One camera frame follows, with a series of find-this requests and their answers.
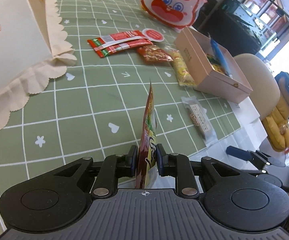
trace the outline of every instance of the red mouth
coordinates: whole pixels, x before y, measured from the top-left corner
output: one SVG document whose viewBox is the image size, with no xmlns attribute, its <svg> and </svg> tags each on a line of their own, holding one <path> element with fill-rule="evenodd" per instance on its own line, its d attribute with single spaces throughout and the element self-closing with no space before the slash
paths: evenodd
<svg viewBox="0 0 289 240">
<path fill-rule="evenodd" d="M 168 6 L 162 0 L 153 0 L 151 3 L 151 8 L 162 19 L 169 22 L 177 23 L 183 19 L 182 12 L 168 8 Z"/>
</svg>

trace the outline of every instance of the blue package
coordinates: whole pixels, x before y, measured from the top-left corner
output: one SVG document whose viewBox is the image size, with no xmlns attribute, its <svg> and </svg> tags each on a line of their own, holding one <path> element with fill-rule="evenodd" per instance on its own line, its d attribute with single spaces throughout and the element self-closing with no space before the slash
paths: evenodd
<svg viewBox="0 0 289 240">
<path fill-rule="evenodd" d="M 223 67 L 223 70 L 225 72 L 225 74 L 232 78 L 232 74 L 231 74 L 231 70 L 227 64 L 227 61 L 225 60 L 221 50 L 219 49 L 218 43 L 215 42 L 214 39 L 211 38 L 211 36 L 209 35 L 209 38 L 211 39 L 211 47 L 214 53 L 214 56 L 216 57 L 216 59 L 220 62 L 221 66 Z"/>
</svg>

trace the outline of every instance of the red snack package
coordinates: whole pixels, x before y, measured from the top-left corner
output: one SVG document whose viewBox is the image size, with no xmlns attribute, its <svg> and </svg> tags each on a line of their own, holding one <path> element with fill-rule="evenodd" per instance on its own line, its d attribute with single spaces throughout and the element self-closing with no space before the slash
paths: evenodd
<svg viewBox="0 0 289 240">
<path fill-rule="evenodd" d="M 93 40 L 87 40 L 87 41 L 92 46 Z M 149 40 L 139 39 L 135 41 L 127 41 L 127 42 L 123 42 L 120 44 L 116 44 L 116 45 L 107 47 L 106 49 L 98 50 L 96 51 L 96 53 L 99 55 L 99 57 L 107 57 L 119 51 L 123 51 L 125 49 L 132 49 L 132 48 L 137 48 L 140 46 L 150 45 L 150 44 L 153 44 L 153 43 Z"/>
<path fill-rule="evenodd" d="M 137 52 L 143 56 L 146 61 L 150 62 L 167 62 L 173 61 L 172 57 L 163 49 L 156 45 L 147 45 L 137 48 Z"/>
<path fill-rule="evenodd" d="M 88 41 L 92 46 L 92 48 L 95 51 L 98 51 L 116 44 L 138 39 L 148 39 L 148 38 L 145 35 L 143 35 L 142 32 L 140 31 L 129 31 L 105 35 Z"/>
<path fill-rule="evenodd" d="M 142 135 L 138 151 L 135 188 L 147 188 L 153 185 L 157 177 L 156 164 L 156 112 L 153 105 L 153 91 L 150 83 L 147 104 L 144 110 Z"/>
</svg>

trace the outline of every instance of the table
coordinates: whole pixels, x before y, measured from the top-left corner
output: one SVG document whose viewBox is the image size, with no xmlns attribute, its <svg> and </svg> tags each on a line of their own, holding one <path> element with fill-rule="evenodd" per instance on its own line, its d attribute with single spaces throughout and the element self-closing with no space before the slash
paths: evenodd
<svg viewBox="0 0 289 240">
<path fill-rule="evenodd" d="M 240 128 L 226 100 L 179 87 L 169 64 L 147 66 L 133 50 L 99 58 L 91 49 L 88 39 L 144 28 L 164 34 L 161 47 L 173 46 L 177 33 L 144 15 L 138 0 L 58 0 L 58 4 L 67 41 L 78 60 L 66 75 L 51 80 L 44 92 L 11 113 L 0 130 L 0 195 L 83 156 L 103 161 L 105 156 L 127 153 L 140 141 L 150 81 L 157 141 L 167 153 L 190 156 L 205 148 L 181 96 L 199 99 L 218 139 Z"/>
</svg>

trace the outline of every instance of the beige chair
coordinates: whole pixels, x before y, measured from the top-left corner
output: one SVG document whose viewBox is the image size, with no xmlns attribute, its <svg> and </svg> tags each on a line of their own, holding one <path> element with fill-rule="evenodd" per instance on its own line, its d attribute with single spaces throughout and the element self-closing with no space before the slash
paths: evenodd
<svg viewBox="0 0 289 240">
<path fill-rule="evenodd" d="M 279 86 L 267 66 L 257 56 L 241 54 L 234 59 L 253 89 L 250 99 L 260 114 L 260 120 L 263 120 L 280 99 Z"/>
</svg>

